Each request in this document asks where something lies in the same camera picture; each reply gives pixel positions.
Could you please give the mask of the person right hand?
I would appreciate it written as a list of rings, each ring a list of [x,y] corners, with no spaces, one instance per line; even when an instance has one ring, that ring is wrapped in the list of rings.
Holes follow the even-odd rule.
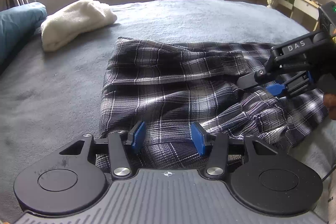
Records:
[[[336,120],[336,95],[325,93],[323,95],[323,104],[329,111],[329,117]]]

